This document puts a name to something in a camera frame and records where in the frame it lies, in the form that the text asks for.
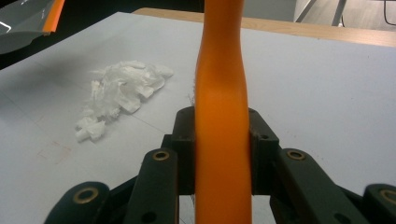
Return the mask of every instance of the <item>wooden edge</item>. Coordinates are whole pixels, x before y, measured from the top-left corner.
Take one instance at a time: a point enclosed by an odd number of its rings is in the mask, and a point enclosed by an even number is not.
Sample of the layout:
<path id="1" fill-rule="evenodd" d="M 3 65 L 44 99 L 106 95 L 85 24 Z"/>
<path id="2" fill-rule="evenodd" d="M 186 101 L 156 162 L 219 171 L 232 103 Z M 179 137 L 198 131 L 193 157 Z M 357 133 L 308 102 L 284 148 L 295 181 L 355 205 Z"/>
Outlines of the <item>wooden edge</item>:
<path id="1" fill-rule="evenodd" d="M 144 7 L 133 13 L 136 15 L 180 21 L 204 21 L 204 14 L 197 12 L 174 11 L 168 9 Z M 396 48 L 396 32 L 391 31 L 363 30 L 355 28 L 333 27 L 330 25 L 326 26 L 289 21 L 270 21 L 253 18 L 243 18 L 241 27 L 285 35 L 308 36 L 320 39 L 340 40 L 351 43 Z"/>

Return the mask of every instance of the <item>tissue paper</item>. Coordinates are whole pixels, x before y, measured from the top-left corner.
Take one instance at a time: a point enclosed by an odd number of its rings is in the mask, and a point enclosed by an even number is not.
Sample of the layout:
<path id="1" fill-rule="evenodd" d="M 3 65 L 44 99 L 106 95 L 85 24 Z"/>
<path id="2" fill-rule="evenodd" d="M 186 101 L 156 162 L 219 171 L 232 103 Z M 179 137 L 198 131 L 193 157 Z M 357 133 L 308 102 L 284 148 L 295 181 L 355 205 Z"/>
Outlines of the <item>tissue paper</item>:
<path id="1" fill-rule="evenodd" d="M 78 141 L 100 138 L 106 119 L 116 119 L 121 109 L 134 113 L 141 106 L 141 98 L 148 99 L 174 74 L 166 66 L 139 61 L 120 62 L 93 72 L 102 79 L 92 82 L 91 98 L 76 124 Z"/>

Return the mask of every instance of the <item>orange object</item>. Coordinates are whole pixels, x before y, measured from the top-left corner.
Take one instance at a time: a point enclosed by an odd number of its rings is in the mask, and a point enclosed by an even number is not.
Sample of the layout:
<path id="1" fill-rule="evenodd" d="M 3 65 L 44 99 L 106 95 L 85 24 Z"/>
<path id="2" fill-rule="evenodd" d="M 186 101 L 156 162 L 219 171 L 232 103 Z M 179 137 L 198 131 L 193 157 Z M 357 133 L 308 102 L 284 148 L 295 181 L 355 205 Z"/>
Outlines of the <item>orange object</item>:
<path id="1" fill-rule="evenodd" d="M 44 33 L 55 32 L 58 26 L 58 21 L 61 16 L 62 8 L 64 7 L 64 0 L 55 0 L 50 9 L 49 15 L 43 26 Z"/>
<path id="2" fill-rule="evenodd" d="M 243 0 L 205 1 L 195 84 L 195 223 L 251 223 Z"/>

